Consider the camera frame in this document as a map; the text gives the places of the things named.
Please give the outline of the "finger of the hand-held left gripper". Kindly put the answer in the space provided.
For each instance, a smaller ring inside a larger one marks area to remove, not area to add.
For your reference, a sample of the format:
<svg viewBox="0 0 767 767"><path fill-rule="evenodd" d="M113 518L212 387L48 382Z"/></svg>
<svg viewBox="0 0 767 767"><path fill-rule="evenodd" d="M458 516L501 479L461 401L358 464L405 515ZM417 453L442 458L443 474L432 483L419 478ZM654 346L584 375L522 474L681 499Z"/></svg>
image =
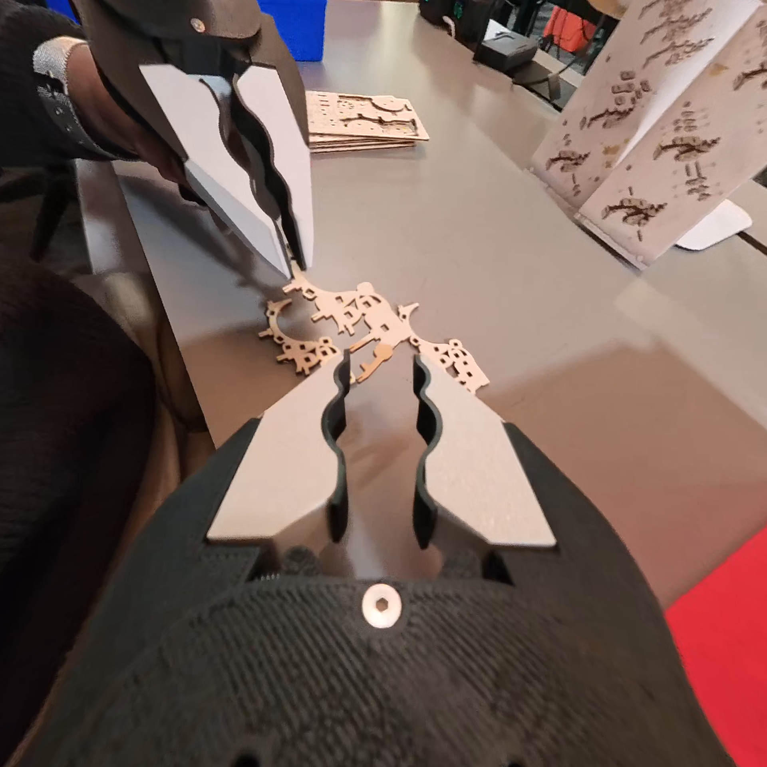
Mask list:
<svg viewBox="0 0 767 767"><path fill-rule="evenodd" d="M314 256L311 156L301 76L286 90L274 67L252 65L234 82L232 119L254 199L303 270Z"/></svg>
<svg viewBox="0 0 767 767"><path fill-rule="evenodd" d="M289 258L277 226L259 206L248 172L226 147L214 91L171 64L142 64L139 71L181 144L184 171L193 191L243 244L290 278Z"/></svg>

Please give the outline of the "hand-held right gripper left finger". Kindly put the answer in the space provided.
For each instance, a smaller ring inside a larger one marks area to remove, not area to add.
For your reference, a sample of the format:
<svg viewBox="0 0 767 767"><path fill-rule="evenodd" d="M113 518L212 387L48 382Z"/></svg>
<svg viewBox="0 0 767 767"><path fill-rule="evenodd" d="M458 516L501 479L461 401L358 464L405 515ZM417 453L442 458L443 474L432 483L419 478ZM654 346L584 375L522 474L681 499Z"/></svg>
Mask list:
<svg viewBox="0 0 767 767"><path fill-rule="evenodd" d="M207 542L323 551L343 539L348 481L338 438L347 425L349 390L350 353L344 351L264 411Z"/></svg>

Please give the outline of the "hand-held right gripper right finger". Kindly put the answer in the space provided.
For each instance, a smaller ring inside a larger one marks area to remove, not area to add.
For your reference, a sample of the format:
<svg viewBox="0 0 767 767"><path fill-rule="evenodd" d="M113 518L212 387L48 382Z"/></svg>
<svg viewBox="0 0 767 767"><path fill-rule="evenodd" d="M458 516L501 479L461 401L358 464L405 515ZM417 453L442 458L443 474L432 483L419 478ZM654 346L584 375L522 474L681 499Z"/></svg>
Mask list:
<svg viewBox="0 0 767 767"><path fill-rule="evenodd" d="M423 354L413 358L413 391L424 442L412 517L418 546L553 549L507 423Z"/></svg>

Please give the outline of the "small wooden key piece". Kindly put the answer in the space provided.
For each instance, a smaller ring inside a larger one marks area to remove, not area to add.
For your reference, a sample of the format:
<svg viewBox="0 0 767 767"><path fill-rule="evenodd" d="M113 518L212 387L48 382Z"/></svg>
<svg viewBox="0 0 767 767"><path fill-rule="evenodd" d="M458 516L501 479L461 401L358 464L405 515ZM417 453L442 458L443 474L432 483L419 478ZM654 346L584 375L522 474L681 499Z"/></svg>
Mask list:
<svg viewBox="0 0 767 767"><path fill-rule="evenodd" d="M378 343L372 352L369 360L362 360L356 372L350 373L350 384L360 384L368 380L384 363L388 362L393 356L393 347Z"/></svg>

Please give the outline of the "person's left forearm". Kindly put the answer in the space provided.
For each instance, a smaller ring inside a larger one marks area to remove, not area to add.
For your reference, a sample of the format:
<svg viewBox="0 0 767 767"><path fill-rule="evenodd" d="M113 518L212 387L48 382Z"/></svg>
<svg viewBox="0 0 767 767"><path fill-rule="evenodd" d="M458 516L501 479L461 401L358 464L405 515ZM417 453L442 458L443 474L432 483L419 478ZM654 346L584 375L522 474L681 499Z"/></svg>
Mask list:
<svg viewBox="0 0 767 767"><path fill-rule="evenodd" d="M65 15L37 2L1 2L2 168L137 159L90 134L77 113L66 69L81 46L81 28Z"/></svg>

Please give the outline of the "grey desk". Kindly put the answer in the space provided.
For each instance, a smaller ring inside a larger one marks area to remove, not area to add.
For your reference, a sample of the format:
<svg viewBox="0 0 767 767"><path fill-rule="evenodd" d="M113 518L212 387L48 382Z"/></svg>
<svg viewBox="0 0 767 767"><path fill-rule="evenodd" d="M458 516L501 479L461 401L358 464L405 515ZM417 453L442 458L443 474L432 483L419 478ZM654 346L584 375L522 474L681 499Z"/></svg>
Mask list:
<svg viewBox="0 0 767 767"><path fill-rule="evenodd" d="M765 255L734 237L635 272L524 170L555 112L425 22L417 5L330 2L310 90L392 94L415 149L312 158L325 289L418 302L427 340L462 340L517 425L618 531L666 608L765 526ZM150 272L218 446L302 382L258 332L279 275L146 165L79 163L94 269ZM350 522L331 567L435 574L413 536L407 343L346 399Z"/></svg>

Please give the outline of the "stack of wooden puzzle sheets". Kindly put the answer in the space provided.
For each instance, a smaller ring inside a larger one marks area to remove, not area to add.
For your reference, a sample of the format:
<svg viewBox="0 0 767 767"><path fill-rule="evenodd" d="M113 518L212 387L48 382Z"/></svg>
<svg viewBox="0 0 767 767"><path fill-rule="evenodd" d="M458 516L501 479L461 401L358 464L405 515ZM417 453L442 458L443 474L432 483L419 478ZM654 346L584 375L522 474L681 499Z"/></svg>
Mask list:
<svg viewBox="0 0 767 767"><path fill-rule="evenodd" d="M407 99L307 91L306 104L314 154L408 148L429 140Z"/></svg>

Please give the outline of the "blue plastic box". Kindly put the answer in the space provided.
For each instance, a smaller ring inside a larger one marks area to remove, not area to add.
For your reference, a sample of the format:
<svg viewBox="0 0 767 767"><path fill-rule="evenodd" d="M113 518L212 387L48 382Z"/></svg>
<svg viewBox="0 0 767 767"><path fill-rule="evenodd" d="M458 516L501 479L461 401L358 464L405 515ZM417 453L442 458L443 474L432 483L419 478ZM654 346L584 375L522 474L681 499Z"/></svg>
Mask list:
<svg viewBox="0 0 767 767"><path fill-rule="evenodd" d="M322 61L327 1L259 1L258 4L264 13L273 17L297 62Z"/></svg>

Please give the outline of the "dark knitted sweater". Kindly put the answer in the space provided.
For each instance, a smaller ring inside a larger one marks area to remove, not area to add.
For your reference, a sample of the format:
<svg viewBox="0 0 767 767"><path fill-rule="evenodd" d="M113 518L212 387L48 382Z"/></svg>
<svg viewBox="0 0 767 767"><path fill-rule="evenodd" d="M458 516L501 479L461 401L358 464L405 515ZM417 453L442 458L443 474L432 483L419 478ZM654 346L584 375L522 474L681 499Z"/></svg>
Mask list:
<svg viewBox="0 0 767 767"><path fill-rule="evenodd" d="M146 354L79 287L2 255L2 590L45 532L85 512L121 531L155 417Z"/></svg>

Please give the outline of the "black power adapter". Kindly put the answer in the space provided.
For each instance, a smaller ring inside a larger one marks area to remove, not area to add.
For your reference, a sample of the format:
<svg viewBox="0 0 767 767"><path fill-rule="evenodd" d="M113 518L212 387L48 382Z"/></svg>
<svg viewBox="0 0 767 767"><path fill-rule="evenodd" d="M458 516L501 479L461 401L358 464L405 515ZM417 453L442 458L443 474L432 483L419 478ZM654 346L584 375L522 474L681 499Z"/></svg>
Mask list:
<svg viewBox="0 0 767 767"><path fill-rule="evenodd" d="M473 61L512 78L520 68L533 62L537 51L538 45L531 38L505 30L483 39L475 49Z"/></svg>

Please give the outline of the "orange cloth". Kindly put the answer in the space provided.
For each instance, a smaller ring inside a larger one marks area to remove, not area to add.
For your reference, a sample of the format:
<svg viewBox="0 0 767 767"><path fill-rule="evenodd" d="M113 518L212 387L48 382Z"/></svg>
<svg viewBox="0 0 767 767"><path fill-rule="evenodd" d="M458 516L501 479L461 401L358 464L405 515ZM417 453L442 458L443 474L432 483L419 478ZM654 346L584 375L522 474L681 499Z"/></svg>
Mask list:
<svg viewBox="0 0 767 767"><path fill-rule="evenodd" d="M566 7L555 5L542 32L541 49L549 52L554 47L557 55L561 52L575 55L587 50L598 25L591 23L586 13L572 12Z"/></svg>

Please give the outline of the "white stand base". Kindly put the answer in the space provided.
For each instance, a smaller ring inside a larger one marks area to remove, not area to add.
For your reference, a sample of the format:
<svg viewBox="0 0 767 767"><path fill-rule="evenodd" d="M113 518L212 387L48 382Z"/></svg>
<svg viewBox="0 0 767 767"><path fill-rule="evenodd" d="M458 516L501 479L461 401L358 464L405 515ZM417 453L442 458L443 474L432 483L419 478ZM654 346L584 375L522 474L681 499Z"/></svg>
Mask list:
<svg viewBox="0 0 767 767"><path fill-rule="evenodd" d="M676 246L690 252L701 252L739 235L753 225L753 218L743 207L725 199L681 237Z"/></svg>

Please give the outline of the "white scorched backing board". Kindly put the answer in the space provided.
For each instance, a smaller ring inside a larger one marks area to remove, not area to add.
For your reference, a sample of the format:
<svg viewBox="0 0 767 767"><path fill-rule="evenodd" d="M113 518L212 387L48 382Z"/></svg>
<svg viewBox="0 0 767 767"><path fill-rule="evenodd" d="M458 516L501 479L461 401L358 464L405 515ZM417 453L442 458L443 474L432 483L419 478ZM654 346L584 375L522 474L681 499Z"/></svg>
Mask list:
<svg viewBox="0 0 767 767"><path fill-rule="evenodd" d="M536 149L533 173L577 210L758 10L756 1L634 1Z"/></svg>

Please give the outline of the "standing punched wooden sheets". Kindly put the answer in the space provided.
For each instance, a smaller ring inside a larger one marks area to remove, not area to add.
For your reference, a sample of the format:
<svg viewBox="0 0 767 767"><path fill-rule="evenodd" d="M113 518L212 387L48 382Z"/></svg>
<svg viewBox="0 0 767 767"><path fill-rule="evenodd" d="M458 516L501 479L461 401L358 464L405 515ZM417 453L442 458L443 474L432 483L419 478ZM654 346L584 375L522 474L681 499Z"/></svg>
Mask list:
<svg viewBox="0 0 767 767"><path fill-rule="evenodd" d="M766 162L766 9L755 9L580 208L640 269L675 246Z"/></svg>

